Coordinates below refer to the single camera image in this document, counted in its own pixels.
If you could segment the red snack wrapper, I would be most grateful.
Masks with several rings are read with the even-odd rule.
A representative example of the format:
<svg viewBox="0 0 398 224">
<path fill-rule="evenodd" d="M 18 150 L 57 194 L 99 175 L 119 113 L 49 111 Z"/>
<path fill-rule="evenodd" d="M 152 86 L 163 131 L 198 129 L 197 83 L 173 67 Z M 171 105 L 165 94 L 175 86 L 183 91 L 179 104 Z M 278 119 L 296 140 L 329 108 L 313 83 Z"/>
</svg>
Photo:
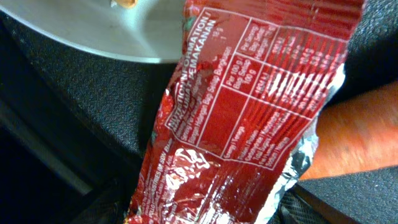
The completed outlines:
<svg viewBox="0 0 398 224">
<path fill-rule="evenodd" d="M 186 1 L 126 223 L 270 223 L 311 166 L 365 2 Z"/>
</svg>

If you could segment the grey plate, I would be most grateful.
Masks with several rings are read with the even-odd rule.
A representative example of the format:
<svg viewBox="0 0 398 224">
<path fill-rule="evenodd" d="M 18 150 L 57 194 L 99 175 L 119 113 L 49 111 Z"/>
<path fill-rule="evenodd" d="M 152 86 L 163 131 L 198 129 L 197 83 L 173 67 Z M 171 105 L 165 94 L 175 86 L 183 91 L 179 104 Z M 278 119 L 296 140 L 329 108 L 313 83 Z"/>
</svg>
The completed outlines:
<svg viewBox="0 0 398 224">
<path fill-rule="evenodd" d="M 1 0 L 1 10 L 53 40 L 92 54 L 142 63 L 173 63 L 182 51 L 183 1 Z"/>
</svg>

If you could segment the pile of peanut shells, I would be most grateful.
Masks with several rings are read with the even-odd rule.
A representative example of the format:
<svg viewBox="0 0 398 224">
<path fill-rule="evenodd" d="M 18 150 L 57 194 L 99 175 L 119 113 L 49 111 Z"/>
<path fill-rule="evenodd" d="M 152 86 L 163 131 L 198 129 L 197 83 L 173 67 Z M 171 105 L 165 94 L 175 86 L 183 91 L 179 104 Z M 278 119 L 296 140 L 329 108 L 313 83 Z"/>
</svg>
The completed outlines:
<svg viewBox="0 0 398 224">
<path fill-rule="evenodd" d="M 137 0 L 110 0 L 111 7 L 118 5 L 125 9 L 131 9 L 136 4 L 137 4 Z"/>
</svg>

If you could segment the orange carrot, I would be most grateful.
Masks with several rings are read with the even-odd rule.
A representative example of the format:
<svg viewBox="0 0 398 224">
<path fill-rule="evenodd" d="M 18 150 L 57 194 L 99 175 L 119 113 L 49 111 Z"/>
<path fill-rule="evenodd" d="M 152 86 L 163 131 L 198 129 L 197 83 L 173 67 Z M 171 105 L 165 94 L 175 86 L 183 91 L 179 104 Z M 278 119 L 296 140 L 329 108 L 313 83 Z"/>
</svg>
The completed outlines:
<svg viewBox="0 0 398 224">
<path fill-rule="evenodd" d="M 320 138 L 303 180 L 336 177 L 397 165 L 397 82 L 325 109 Z"/>
</svg>

